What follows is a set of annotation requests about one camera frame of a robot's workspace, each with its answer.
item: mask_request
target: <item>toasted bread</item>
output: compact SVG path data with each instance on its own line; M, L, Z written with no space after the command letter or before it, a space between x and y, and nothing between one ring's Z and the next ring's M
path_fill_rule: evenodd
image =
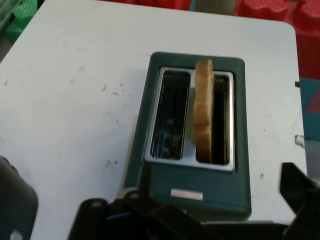
M195 66L195 100L193 105L196 159L212 162L212 117L215 76L212 60L199 60Z

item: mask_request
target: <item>green object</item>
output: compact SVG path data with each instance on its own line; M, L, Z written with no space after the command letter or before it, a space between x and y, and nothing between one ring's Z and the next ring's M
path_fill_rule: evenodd
M200 59L212 59L214 70L232 72L235 79L235 171L145 162L156 88L161 67L195 69ZM155 52L150 58L124 188L137 187L143 164L152 168L152 197L172 203L199 221L244 220L251 214L245 63L239 58ZM171 197L172 189L203 193L203 200Z
M13 10L14 20L6 29L8 38L14 43L38 10L38 0L22 0Z

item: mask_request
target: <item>white table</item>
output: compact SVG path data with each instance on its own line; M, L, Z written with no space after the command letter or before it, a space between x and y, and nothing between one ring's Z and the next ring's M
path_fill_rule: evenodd
M0 154L36 190L33 240L63 240L79 204L120 190L150 55L245 62L252 215L289 223L281 162L306 172L294 29L94 0L47 0L0 64Z

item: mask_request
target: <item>chrome slot frame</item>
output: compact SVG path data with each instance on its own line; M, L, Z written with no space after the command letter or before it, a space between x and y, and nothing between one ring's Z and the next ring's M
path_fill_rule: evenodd
M188 93L187 112L185 118L185 129L182 142L182 158L178 160L153 157L152 141L156 124L159 101L161 97L161 89L163 76L165 71L185 72L190 74L190 87ZM151 124L147 138L147 145L144 154L144 159L147 162L188 166L194 168L211 169L224 172L233 172L235 170L235 128L234 128L234 77L231 72L213 71L215 81L221 79L228 80L228 88L226 94L225 106L225 145L226 158L228 159L225 165L214 163L202 163L196 160L196 139L194 131L193 105L195 101L195 70L187 68L162 67L160 69L159 81L156 88L155 101L153 105Z

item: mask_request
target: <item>black object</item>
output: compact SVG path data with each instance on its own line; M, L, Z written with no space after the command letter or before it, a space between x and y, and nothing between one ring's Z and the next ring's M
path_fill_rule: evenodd
M69 240L316 240L320 236L320 189L293 163L283 163L280 193L297 213L291 225L200 224L173 205L149 197L151 168L144 165L137 191L108 204L88 199L78 210Z
M0 156L0 239L30 239L37 210L35 191Z
M37 0L38 10L42 6L42 4L45 2L45 0Z

